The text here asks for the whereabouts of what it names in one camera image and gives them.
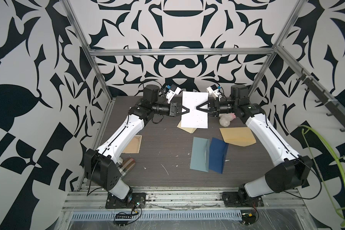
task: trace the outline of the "debris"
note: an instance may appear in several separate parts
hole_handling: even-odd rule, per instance
[[[162,164],[161,164],[162,165]],[[164,167],[163,165],[162,165],[162,167]],[[167,175],[169,175],[169,173],[167,172],[167,170],[166,170],[166,168],[164,167],[164,169],[165,169],[165,171],[166,171],[166,173],[167,173]]]

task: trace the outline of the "beige paper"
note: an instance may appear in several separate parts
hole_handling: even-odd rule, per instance
[[[181,126],[181,121],[179,122],[177,127],[181,128],[184,131],[187,131],[188,133],[194,133],[194,131],[196,131],[196,129],[197,129],[197,128],[185,128],[185,127],[182,127]]]
[[[256,143],[256,139],[248,127],[220,128],[220,131],[226,143],[239,146],[248,146]]]
[[[122,153],[125,154],[138,154],[140,143],[142,141],[142,135],[135,135],[129,144],[125,147]]]

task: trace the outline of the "pink object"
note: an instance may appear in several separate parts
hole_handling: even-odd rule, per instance
[[[236,118],[235,113],[229,113],[229,115],[231,115],[231,117],[232,117],[231,121]]]
[[[220,114],[219,117],[219,122],[223,127],[228,127],[230,125],[230,121],[236,118],[234,113]]]

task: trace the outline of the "yellow envelope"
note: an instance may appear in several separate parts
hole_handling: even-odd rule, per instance
[[[179,124],[178,124],[177,127],[178,127],[178,128],[181,128],[181,129],[184,130],[184,131],[187,131],[188,133],[194,133],[194,131],[197,129],[197,128],[185,128],[185,127],[182,127],[182,126],[181,126],[181,121],[179,122]]]
[[[256,139],[248,127],[220,128],[220,131],[226,143],[239,146],[248,146],[256,143]]]

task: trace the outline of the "white paper sheet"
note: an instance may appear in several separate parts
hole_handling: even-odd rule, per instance
[[[183,91],[183,106],[190,112],[181,116],[181,126],[186,128],[208,128],[207,113],[196,107],[208,100],[208,93]]]

